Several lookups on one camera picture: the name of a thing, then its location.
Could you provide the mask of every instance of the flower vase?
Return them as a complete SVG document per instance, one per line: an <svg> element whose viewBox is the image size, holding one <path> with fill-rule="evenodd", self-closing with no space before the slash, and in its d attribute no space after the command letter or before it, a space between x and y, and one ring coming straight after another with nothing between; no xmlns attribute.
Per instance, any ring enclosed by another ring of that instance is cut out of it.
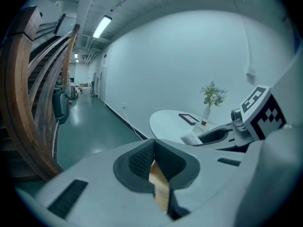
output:
<svg viewBox="0 0 303 227"><path fill-rule="evenodd" d="M202 119L209 119L209 115L210 115L210 107L206 106L204 111L203 111L203 115L202 115Z"/></svg>

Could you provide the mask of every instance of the shiny floor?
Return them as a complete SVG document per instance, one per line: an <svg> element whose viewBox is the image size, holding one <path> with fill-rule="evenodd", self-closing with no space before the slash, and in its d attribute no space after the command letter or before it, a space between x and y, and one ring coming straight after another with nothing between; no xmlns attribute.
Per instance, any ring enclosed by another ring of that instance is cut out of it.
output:
<svg viewBox="0 0 303 227"><path fill-rule="evenodd" d="M89 90L84 89L73 100L67 121L59 128L57 162L63 170L91 154L140 140L100 99L91 97ZM16 186L34 196L44 184L25 182Z"/></svg>

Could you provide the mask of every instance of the trash bin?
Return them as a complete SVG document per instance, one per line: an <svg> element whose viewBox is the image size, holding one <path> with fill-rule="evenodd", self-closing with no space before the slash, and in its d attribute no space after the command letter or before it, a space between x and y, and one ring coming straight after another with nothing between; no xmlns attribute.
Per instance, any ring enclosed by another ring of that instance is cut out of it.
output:
<svg viewBox="0 0 303 227"><path fill-rule="evenodd" d="M54 88L52 103L56 121L59 121L59 124L64 123L70 114L65 86L57 85Z"/></svg>

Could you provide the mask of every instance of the round table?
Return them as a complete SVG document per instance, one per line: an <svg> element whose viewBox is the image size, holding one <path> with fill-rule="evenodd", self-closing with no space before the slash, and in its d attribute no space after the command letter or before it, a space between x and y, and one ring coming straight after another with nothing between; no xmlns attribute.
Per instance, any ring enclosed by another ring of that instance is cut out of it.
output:
<svg viewBox="0 0 303 227"><path fill-rule="evenodd" d="M194 125L190 125L184 119L182 119L179 116L181 113L190 114L197 120L202 120L201 116L192 113L175 110L157 111L150 118L150 128L155 138L184 144L180 137L191 131L194 128ZM218 125L209 120L208 126L211 130Z"/></svg>

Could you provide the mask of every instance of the fluorescent light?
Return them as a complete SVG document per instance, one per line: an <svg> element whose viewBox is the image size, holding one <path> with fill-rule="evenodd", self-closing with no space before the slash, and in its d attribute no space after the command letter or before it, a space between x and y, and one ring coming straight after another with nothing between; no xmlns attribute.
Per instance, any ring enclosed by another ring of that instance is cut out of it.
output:
<svg viewBox="0 0 303 227"><path fill-rule="evenodd" d="M103 31L105 30L105 28L107 27L107 25L108 25L111 21L112 21L112 18L105 15L105 16L101 19L101 21L100 21L98 27L96 28L93 37L98 39L98 38L100 37L100 35L102 34L102 32L103 32Z"/></svg>

